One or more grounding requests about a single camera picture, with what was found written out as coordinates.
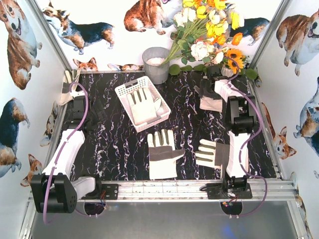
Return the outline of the white work glove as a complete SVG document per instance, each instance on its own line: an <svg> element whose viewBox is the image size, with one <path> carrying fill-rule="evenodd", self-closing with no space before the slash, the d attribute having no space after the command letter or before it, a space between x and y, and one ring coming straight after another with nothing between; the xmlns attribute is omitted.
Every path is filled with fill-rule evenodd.
<svg viewBox="0 0 319 239"><path fill-rule="evenodd" d="M153 99L149 88L139 88L127 94L135 125L140 125L157 117L161 98Z"/></svg>

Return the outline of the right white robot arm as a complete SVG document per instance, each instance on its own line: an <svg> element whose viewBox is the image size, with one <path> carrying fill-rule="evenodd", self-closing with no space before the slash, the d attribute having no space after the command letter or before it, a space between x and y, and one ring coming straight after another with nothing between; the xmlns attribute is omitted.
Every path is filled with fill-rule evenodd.
<svg viewBox="0 0 319 239"><path fill-rule="evenodd" d="M229 144L201 139L195 153L196 164L220 169L222 183L215 188L225 197L234 198L248 191L247 143L257 123L255 97L239 91L222 76L218 66L207 68L206 76L195 90L202 110L222 112L226 108L224 127L229 136Z"/></svg>

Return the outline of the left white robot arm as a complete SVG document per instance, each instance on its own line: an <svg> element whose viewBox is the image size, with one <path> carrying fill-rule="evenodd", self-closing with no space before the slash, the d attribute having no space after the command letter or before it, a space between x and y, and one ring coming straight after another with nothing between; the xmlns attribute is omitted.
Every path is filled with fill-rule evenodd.
<svg viewBox="0 0 319 239"><path fill-rule="evenodd" d="M74 104L82 107L77 108L74 113L80 120L63 131L47 167L41 174L34 175L30 182L36 210L44 217L47 214L72 213L79 199L98 196L102 191L102 182L98 175L85 175L74 182L70 181L72 165L85 141L83 126L89 111L86 91L74 97Z"/></svg>

